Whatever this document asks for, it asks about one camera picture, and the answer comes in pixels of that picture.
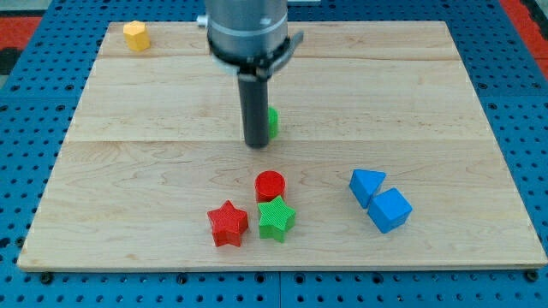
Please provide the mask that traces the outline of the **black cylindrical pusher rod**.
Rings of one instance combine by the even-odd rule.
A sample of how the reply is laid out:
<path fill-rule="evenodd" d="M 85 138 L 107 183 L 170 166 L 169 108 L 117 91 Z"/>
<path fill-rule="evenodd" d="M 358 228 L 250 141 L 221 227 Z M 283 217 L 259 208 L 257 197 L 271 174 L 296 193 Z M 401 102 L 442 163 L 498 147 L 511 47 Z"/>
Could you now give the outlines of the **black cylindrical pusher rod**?
<path fill-rule="evenodd" d="M 238 75 L 244 141 L 250 148 L 269 143 L 268 86 L 253 75 Z"/>

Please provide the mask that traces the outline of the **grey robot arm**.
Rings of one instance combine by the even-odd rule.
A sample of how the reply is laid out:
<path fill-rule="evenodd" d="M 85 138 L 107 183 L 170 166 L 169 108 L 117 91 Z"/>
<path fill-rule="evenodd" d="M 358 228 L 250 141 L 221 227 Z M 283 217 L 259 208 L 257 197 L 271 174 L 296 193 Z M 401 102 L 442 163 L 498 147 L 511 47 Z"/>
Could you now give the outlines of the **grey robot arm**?
<path fill-rule="evenodd" d="M 286 0 L 205 0 L 211 55 L 234 68 L 245 144 L 270 141 L 268 81 L 294 55 L 304 32 L 289 35 Z"/>

